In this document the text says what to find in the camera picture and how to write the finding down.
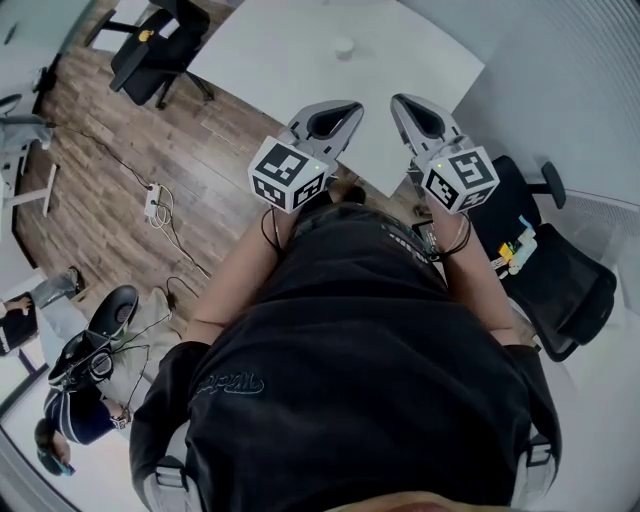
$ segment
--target office chair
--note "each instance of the office chair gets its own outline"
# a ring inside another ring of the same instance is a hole
[[[616,277],[551,224],[542,223],[532,193],[551,194],[558,208],[566,201],[551,163],[543,167],[546,184],[540,185],[527,185],[507,156],[493,163],[500,184],[487,202],[469,210],[469,217],[490,260],[499,257],[503,243],[515,242],[522,234],[525,226],[520,216],[533,226],[538,247],[518,274],[507,275],[501,282],[533,324],[549,357],[564,361],[604,327],[613,309]]]
[[[131,34],[111,61],[115,74],[110,88],[124,89],[136,105],[144,105],[160,89],[156,108],[163,110],[169,88],[186,73],[202,92],[204,101],[213,94],[187,68],[197,55],[209,29],[209,15],[189,0],[151,0],[160,7],[140,27],[111,21],[115,10],[107,12],[85,38],[89,46],[102,30]],[[175,20],[178,27],[165,37],[161,31]]]

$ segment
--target wooden floor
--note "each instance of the wooden floor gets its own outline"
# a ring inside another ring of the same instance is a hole
[[[133,174],[95,141],[65,127],[96,137],[144,179],[171,190],[180,241],[212,273],[264,210],[249,192],[247,166],[265,136],[281,128],[217,88],[215,101],[203,103],[185,78],[175,82],[164,111],[153,101],[138,107],[123,92],[112,92],[112,55],[83,48],[80,41],[115,3],[97,2],[43,103],[42,115],[61,126],[48,152],[30,153],[21,192],[44,186],[51,163],[58,164],[52,210],[45,219],[39,205],[17,209],[17,232],[48,275],[70,265],[80,269],[92,287],[81,304],[88,315],[119,284],[133,284],[146,294],[178,276],[200,293],[206,280],[160,230],[145,223],[146,190]],[[211,14],[212,32],[232,12],[206,0],[197,3]],[[417,196],[408,183],[392,200],[366,189],[373,206],[413,220]],[[176,281],[171,286],[178,298],[176,327],[181,327],[194,297]]]

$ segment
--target sneaker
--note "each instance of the sneaker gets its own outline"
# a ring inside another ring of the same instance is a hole
[[[69,267],[67,269],[66,275],[76,287],[76,293],[80,293],[82,290],[84,290],[84,287],[85,287],[84,278],[82,277],[82,274],[76,267]]]

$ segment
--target wall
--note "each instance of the wall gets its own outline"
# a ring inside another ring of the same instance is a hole
[[[525,174],[551,159],[567,189],[637,204],[637,2],[445,1],[405,3],[487,64],[456,109],[463,129]]]

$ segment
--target power strip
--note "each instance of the power strip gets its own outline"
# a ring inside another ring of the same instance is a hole
[[[158,213],[158,201],[160,201],[160,185],[149,184],[151,190],[147,191],[147,201],[144,205],[144,214],[150,219],[155,219]]]

